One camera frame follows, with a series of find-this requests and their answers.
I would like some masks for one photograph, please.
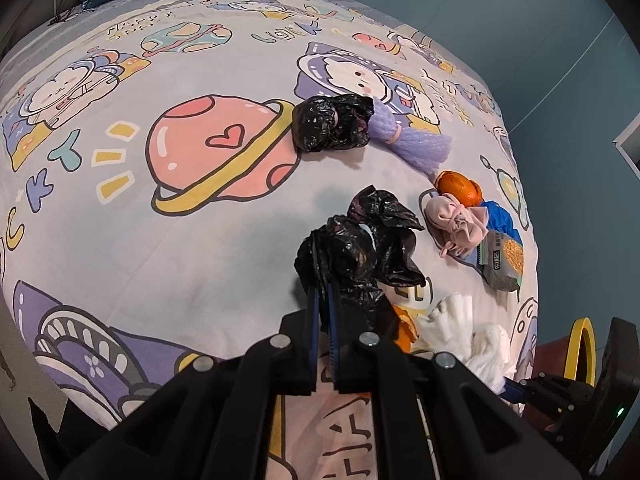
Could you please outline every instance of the tied black plastic bag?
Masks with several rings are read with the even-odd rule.
[[[375,241],[376,278],[389,286],[425,286],[420,269],[412,261],[415,234],[424,227],[416,215],[403,206],[393,193],[366,187],[351,201],[349,218],[366,224]]]
[[[313,96],[293,108],[293,143],[303,152],[350,150],[369,142],[373,100],[357,94]]]
[[[303,288],[316,286],[326,298],[333,281],[343,308],[363,311],[370,330],[396,339],[399,319],[377,281],[391,286],[426,284],[410,258],[415,247],[411,229],[422,229],[411,211],[392,193],[367,187],[351,202],[348,216],[329,218],[300,245],[294,267]],[[321,311],[321,320],[326,326],[326,312]]]

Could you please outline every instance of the red heart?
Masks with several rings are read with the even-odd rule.
[[[232,124],[227,126],[221,135],[207,138],[204,143],[210,148],[239,148],[244,140],[244,126]]]

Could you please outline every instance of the bed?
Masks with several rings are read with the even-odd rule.
[[[197,356],[231,358],[277,332],[305,304],[301,241],[363,188],[391,191],[425,224],[433,179],[389,150],[301,154],[291,142],[297,103],[365,86],[400,101],[399,120],[452,137],[442,169],[505,208],[524,247],[520,290],[501,292],[477,257],[441,258],[425,229],[413,260],[426,286],[387,297],[416,319],[471,295],[474,319],[507,331],[516,380],[530,375],[537,249],[477,74],[347,0],[116,0],[34,30],[0,66],[2,291],[34,358],[85,413],[112,428]],[[375,471],[369,398],[335,394],[321,361],[315,395],[278,400],[272,480]]]

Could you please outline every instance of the white frame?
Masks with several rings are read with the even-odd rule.
[[[638,170],[635,163],[631,160],[631,158],[627,155],[626,151],[622,147],[622,143],[625,142],[625,140],[627,140],[629,137],[631,137],[631,135],[635,132],[638,132],[638,135],[640,135],[640,114],[636,115],[636,118],[629,123],[629,125],[622,131],[621,134],[619,134],[619,136],[616,137],[613,143],[616,145],[616,149],[620,152],[622,158],[626,160],[626,163],[636,174],[638,180],[640,180],[640,170]]]

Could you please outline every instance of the pink cloth bundle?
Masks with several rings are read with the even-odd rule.
[[[449,251],[455,256],[467,256],[488,232],[487,208],[464,207],[449,193],[430,198],[424,207],[424,215],[434,227],[443,231],[445,243],[441,257]]]

